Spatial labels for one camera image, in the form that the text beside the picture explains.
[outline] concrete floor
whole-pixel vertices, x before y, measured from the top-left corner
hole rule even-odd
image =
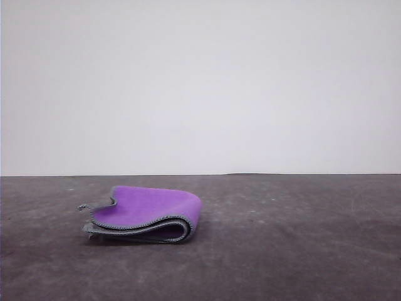
[[[204,202],[181,245],[88,240],[114,185]],[[401,175],[3,177],[9,300],[401,300]]]

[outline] stitched edge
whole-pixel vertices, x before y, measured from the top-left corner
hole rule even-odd
[[[176,219],[173,221],[166,221],[164,223],[159,223],[156,225],[151,225],[150,227],[146,228],[139,228],[139,229],[134,229],[134,230],[122,230],[124,233],[111,233],[113,230],[112,229],[88,229],[86,228],[87,226],[90,227],[92,223],[84,225],[82,231],[87,232],[87,233],[92,233],[92,234],[98,234],[98,235],[104,235],[107,237],[114,236],[114,237],[124,237],[124,236],[135,236],[137,234],[142,234],[146,232],[151,232],[153,230],[163,228],[166,226],[170,226],[172,224],[176,224],[182,227],[183,229],[183,234],[180,237],[177,238],[158,238],[157,236],[149,236],[148,238],[128,238],[129,240],[137,240],[137,241],[149,241],[149,242],[178,242],[182,241],[183,239],[188,237],[189,234],[189,227],[185,221],[182,221],[181,219]]]

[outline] folded fabric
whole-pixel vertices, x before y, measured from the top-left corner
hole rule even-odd
[[[83,231],[129,241],[177,243],[197,227],[202,201],[187,191],[115,186],[112,203],[90,208],[91,223]]]

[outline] fabric fold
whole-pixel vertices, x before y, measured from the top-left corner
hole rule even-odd
[[[197,228],[202,201],[187,191],[115,186],[112,203],[90,208],[91,223],[83,231],[106,238],[178,243]]]

